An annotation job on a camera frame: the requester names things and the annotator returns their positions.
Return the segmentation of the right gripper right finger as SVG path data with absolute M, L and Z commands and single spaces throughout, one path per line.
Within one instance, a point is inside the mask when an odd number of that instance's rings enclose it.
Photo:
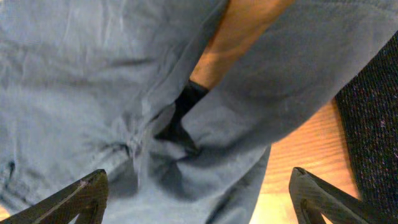
M 384 215 L 301 167 L 292 169 L 289 194 L 299 224 L 397 224 Z

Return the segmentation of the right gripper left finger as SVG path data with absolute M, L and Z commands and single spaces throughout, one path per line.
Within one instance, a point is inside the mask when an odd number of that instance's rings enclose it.
M 98 169 L 1 224 L 101 224 L 108 194 L 106 171 Z

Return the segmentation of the navy blue shorts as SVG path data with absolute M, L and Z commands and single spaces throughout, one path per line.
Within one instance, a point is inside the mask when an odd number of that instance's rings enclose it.
M 397 30 L 395 0 L 1 2 L 1 205 L 104 169 L 105 223 L 249 223 L 271 145 Z

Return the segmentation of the black knit garment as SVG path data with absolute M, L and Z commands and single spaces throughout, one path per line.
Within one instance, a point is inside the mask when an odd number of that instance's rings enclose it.
M 335 97 L 361 198 L 397 222 L 397 36 Z

